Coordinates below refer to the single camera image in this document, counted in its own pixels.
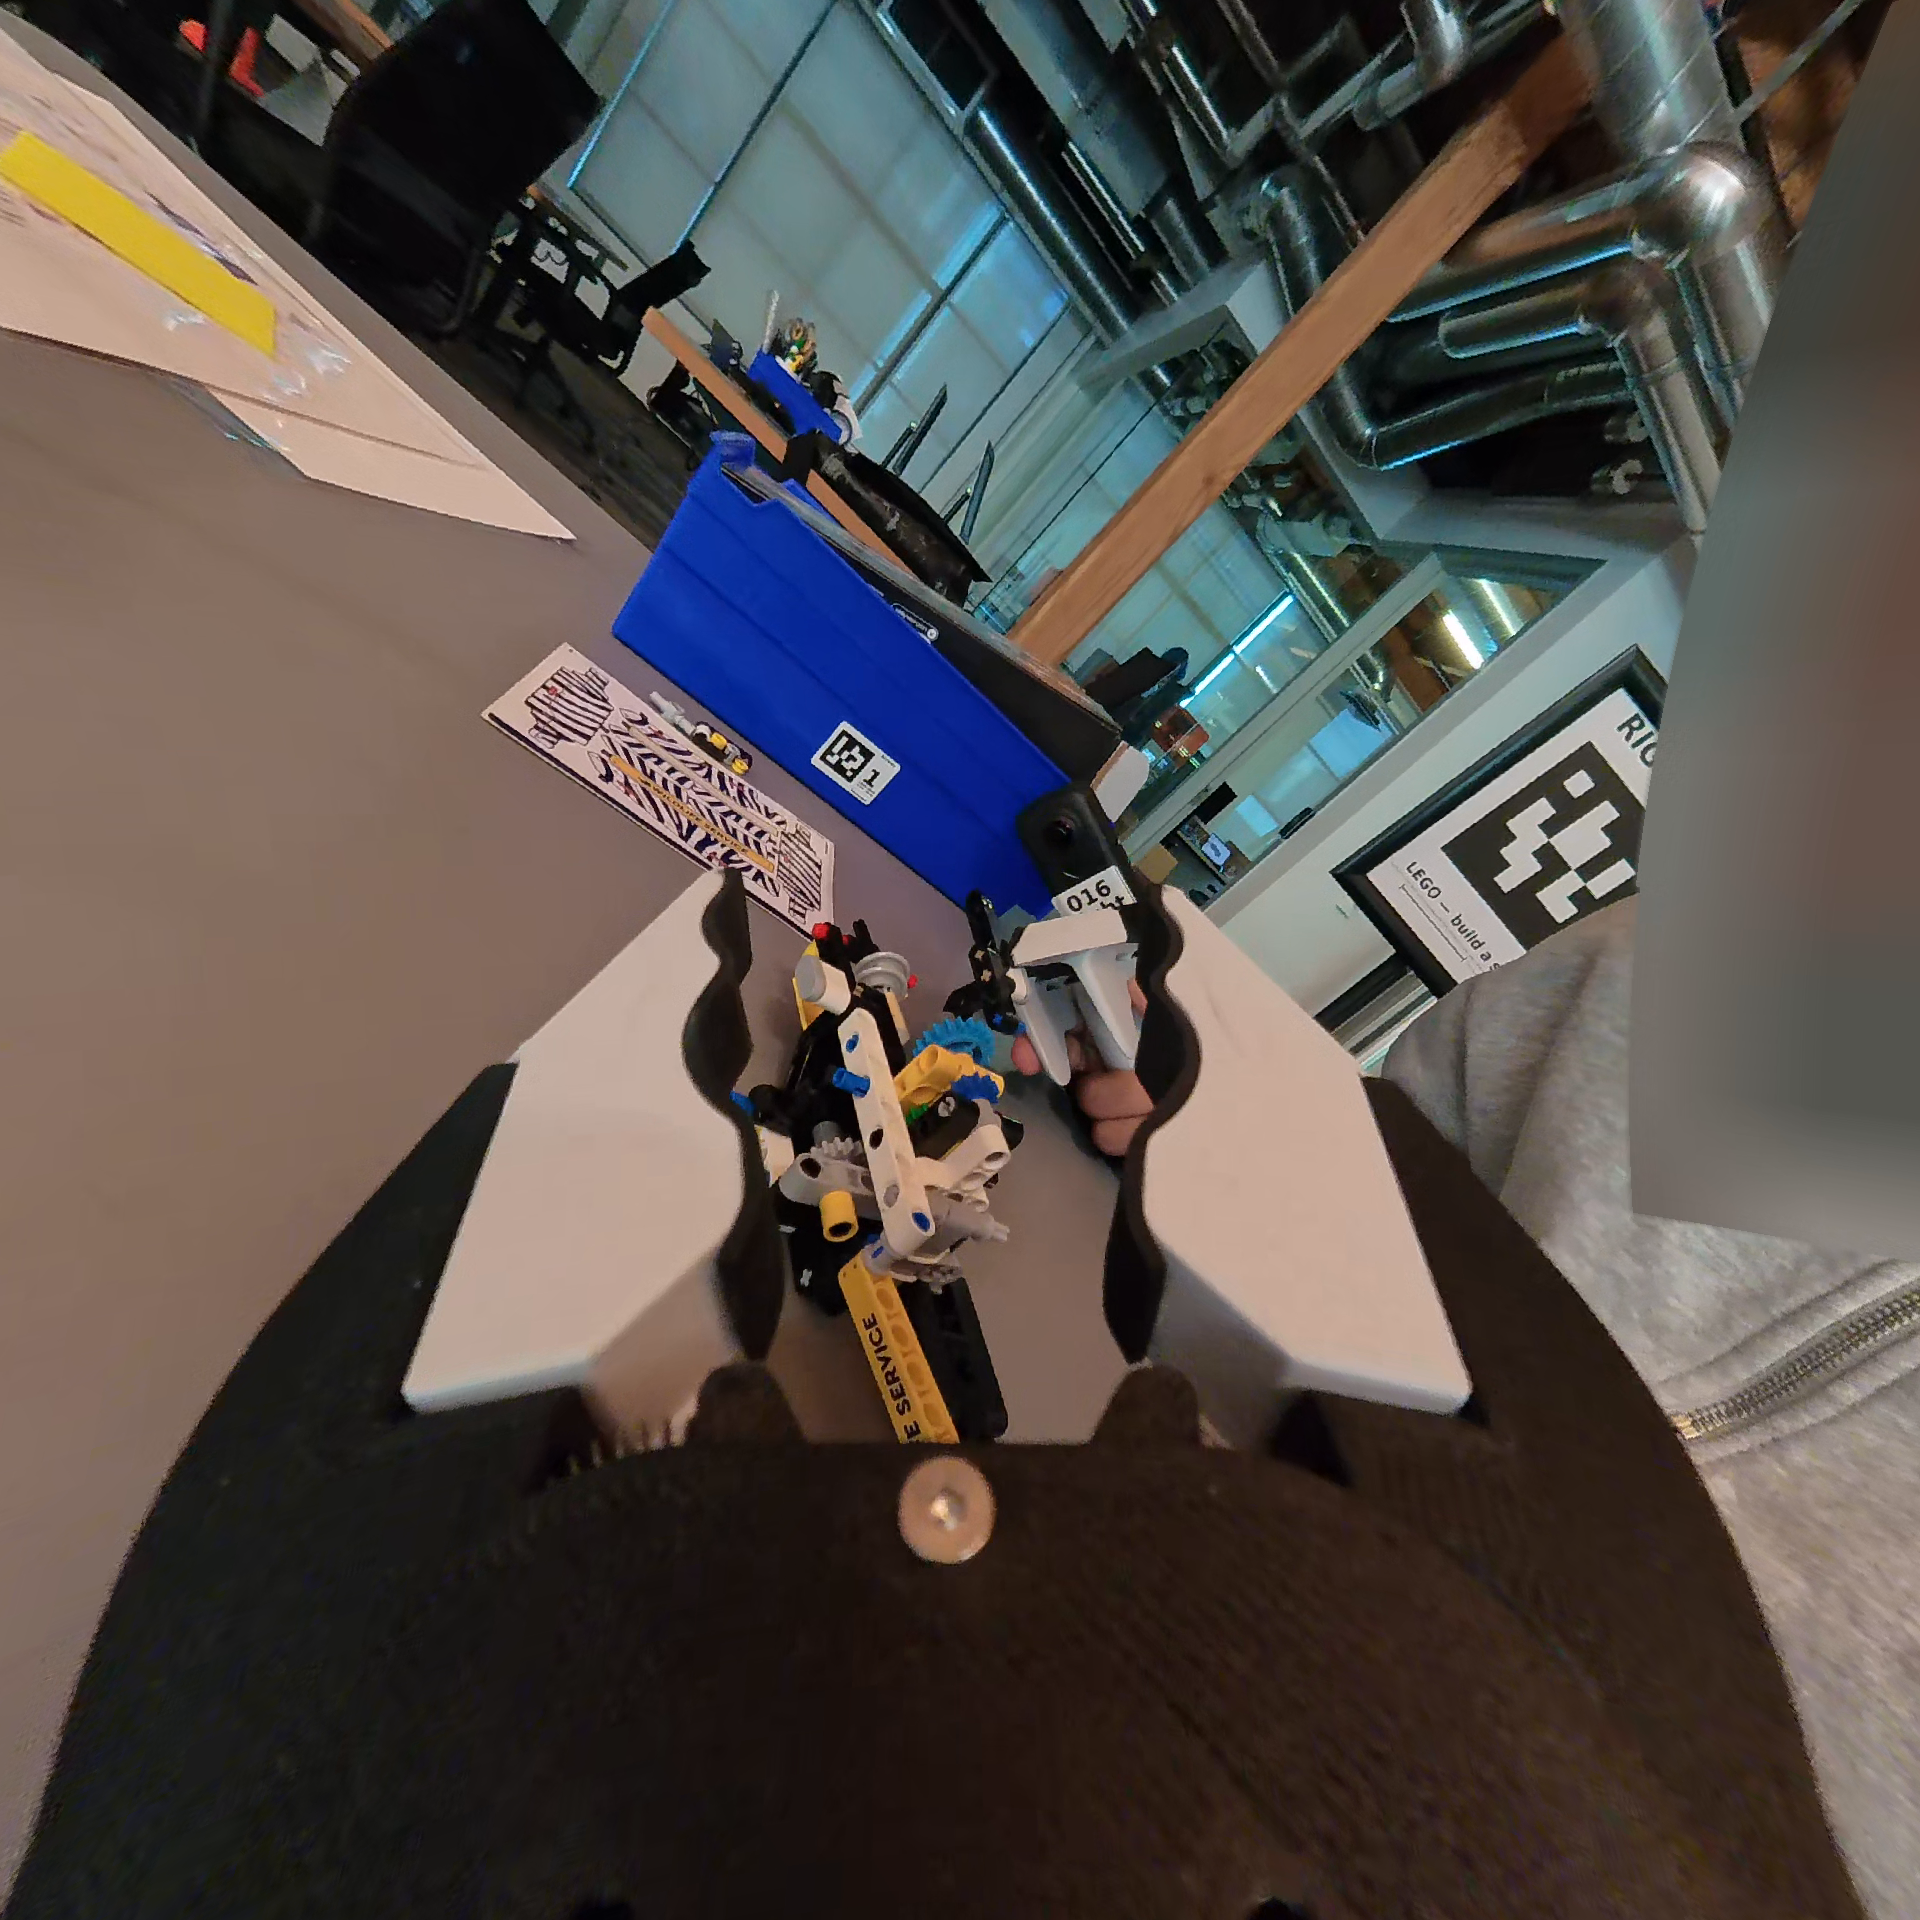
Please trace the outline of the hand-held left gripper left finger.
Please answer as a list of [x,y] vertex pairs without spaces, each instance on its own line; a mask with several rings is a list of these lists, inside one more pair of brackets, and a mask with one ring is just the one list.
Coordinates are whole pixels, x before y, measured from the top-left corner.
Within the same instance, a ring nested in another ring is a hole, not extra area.
[[756,1127],[738,874],[676,899],[517,1049],[404,1378],[416,1413],[578,1390],[600,1428],[687,1428],[764,1362],[787,1262]]

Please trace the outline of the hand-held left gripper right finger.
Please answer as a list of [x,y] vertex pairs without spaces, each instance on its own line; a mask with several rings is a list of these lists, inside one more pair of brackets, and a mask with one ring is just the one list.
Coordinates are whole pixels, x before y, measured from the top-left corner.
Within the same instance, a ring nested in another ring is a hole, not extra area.
[[1368,1080],[1181,894],[1133,909],[1156,1106],[1122,1164],[1101,1305],[1209,1426],[1306,1392],[1449,1418],[1470,1399]]

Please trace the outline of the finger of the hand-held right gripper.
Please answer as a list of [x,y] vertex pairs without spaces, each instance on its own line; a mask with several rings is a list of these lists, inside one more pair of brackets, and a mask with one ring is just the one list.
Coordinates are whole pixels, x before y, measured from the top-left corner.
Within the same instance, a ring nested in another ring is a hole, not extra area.
[[1024,925],[1012,941],[1017,997],[1034,997],[1046,968],[1065,968],[1087,997],[1130,994],[1130,929],[1120,911],[1076,911]]

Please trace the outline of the yellow black lego vehicle model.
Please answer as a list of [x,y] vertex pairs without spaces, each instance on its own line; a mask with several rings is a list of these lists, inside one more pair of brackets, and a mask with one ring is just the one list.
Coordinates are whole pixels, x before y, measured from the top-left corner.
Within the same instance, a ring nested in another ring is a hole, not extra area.
[[814,923],[787,1078],[734,1094],[756,1122],[793,1288],[850,1321],[905,1444],[1008,1428],[964,1260],[1006,1239],[990,1202],[1024,1127],[1003,1114],[998,1045],[1019,1022],[983,895],[968,923],[969,978],[923,1033],[908,1025],[908,958],[866,923]]

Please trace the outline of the person's right hand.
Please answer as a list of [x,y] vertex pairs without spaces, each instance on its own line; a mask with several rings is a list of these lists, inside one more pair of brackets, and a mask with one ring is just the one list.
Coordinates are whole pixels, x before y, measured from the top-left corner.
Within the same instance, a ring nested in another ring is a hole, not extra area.
[[1068,1045],[1071,1069],[1068,1084],[1056,1084],[1046,1073],[1026,1033],[1012,1042],[1012,1069],[1019,1076],[1034,1078],[1057,1114],[1073,1115],[1076,1132],[1093,1154],[1117,1164],[1152,1114],[1156,1099],[1141,1085],[1137,1072],[1109,1069],[1085,1033],[1069,1033]]

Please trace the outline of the black flat panel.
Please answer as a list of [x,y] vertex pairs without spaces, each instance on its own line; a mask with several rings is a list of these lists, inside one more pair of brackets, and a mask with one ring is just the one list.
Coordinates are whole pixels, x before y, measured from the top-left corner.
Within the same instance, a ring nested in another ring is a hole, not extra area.
[[773,506],[774,531],[808,531],[1068,779],[1099,781],[1122,752],[1113,717],[968,609],[968,590],[986,570],[953,527],[858,449],[824,436],[803,436],[795,449],[793,473],[773,468],[749,433],[715,433],[707,456],[731,476],[727,504]]

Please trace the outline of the blue plastic storage bin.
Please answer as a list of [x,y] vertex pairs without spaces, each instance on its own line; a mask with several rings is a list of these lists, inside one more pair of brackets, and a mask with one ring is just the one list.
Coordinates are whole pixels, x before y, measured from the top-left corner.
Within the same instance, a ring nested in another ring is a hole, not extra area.
[[704,456],[612,635],[946,899],[1046,914],[1020,812],[1083,781],[728,478]]

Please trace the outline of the zebra striped sticker sheet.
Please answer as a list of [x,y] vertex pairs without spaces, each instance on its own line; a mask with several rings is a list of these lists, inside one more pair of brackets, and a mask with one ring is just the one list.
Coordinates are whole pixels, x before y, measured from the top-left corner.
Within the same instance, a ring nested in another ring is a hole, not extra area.
[[738,871],[752,899],[811,933],[836,921],[826,833],[734,775],[650,700],[559,647],[488,705],[488,724],[698,866]]

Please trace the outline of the framed marker sign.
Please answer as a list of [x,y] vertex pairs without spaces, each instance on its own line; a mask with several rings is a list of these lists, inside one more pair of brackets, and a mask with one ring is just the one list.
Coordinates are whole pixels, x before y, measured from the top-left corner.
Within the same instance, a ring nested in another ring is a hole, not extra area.
[[1630,649],[1333,871],[1431,994],[1638,891],[1664,672]]

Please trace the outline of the small blue bin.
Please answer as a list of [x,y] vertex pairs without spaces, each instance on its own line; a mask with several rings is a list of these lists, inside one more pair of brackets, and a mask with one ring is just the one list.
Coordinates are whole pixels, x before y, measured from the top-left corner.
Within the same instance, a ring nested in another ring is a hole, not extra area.
[[774,352],[762,351],[748,367],[748,382],[752,394],[773,409],[782,433],[822,433],[837,445],[851,445],[855,438],[851,402],[836,373],[795,373]]

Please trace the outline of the wooden ceiling beam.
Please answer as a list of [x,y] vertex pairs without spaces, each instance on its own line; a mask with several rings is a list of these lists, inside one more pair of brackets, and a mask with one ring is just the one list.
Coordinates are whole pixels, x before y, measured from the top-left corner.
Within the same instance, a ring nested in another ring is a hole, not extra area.
[[1043,666],[1068,660],[1259,448],[1577,121],[1591,90],[1570,38],[1562,34],[1500,99],[1451,138],[1302,316],[1284,322],[1220,403],[1028,608],[1013,642]]

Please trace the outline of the person's grey hoodie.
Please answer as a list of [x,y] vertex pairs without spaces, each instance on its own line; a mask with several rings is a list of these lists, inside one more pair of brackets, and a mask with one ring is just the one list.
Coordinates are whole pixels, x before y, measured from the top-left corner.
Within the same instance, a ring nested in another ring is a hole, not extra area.
[[1413,1020],[1382,1069],[1616,1339],[1713,1494],[1870,1916],[1919,1916],[1919,1268],[1635,1211],[1638,898]]

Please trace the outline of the long wooden desk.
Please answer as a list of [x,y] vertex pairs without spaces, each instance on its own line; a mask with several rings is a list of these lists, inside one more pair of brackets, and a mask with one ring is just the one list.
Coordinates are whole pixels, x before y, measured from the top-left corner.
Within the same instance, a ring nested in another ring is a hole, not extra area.
[[837,445],[822,433],[787,436],[773,409],[752,394],[748,382],[748,367],[762,351],[749,351],[736,342],[723,328],[716,328],[707,342],[697,342],[687,328],[677,324],[668,314],[653,310],[644,318],[644,337],[656,342],[676,359],[676,373],[662,380],[650,396],[650,407],[658,411],[665,390],[685,387],[685,394],[697,402],[707,420],[709,433],[741,433],[756,445],[756,456],[771,470],[784,473],[793,462],[793,445],[801,445],[801,473],[810,470],[810,462],[829,448]]

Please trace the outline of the small black office chair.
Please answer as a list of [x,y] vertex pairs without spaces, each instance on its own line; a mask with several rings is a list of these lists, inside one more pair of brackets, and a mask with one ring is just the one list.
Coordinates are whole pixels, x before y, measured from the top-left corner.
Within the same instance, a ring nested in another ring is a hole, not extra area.
[[610,293],[600,314],[584,310],[570,352],[589,364],[622,373],[634,361],[648,314],[654,314],[707,279],[707,263],[693,242],[683,242],[654,267],[632,276]]

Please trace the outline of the white paper sheet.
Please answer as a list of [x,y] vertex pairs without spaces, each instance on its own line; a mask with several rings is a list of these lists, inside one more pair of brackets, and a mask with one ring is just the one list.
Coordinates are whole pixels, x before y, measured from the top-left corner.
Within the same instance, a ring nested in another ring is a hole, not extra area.
[[203,387],[203,396],[219,403],[255,444],[326,488],[541,541],[575,539],[564,520],[473,449],[448,459],[282,412],[215,387]]

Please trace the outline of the clear plastic bag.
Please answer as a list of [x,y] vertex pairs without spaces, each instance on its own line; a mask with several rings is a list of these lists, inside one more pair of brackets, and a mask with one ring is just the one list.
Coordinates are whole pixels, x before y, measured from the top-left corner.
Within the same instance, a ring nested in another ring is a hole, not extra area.
[[305,295],[279,295],[276,346],[260,351],[175,295],[157,298],[157,368],[220,396],[294,412],[336,429],[356,426],[356,352],[333,316]]

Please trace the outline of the silver ventilation ducts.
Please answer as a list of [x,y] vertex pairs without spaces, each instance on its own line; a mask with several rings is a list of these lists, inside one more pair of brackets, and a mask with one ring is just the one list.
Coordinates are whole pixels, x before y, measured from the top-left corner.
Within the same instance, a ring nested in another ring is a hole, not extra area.
[[1076,551],[1428,158],[1570,45],[1553,151],[1347,347],[1229,489],[1330,549],[1698,534],[1791,220],[1738,4],[983,4],[1032,107],[968,142],[1093,335],[1000,445],[990,556]]

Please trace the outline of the large black office chair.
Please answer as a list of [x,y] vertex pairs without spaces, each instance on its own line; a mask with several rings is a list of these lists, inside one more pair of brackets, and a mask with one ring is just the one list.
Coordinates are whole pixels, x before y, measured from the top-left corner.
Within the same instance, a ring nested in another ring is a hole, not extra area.
[[335,109],[306,248],[443,342],[473,314],[498,222],[598,107],[532,4],[440,4]]

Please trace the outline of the instruction booklet with yellow band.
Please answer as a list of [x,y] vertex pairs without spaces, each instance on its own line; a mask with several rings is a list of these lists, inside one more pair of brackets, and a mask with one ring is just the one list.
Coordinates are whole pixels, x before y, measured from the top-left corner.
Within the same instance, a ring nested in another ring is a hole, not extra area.
[[359,372],[351,375],[351,432],[448,459],[467,456],[460,433],[126,114],[61,76],[13,38],[6,38],[2,61],[6,148],[30,138],[37,148],[61,158],[64,175],[86,175],[105,193],[126,200],[139,214],[141,230],[176,236],[184,254],[205,263],[206,279],[219,280],[212,291],[215,308],[210,308],[6,178],[6,330],[157,368],[155,347],[166,346],[161,295],[184,300],[260,351],[276,346],[275,300],[305,295],[333,316],[357,357]]

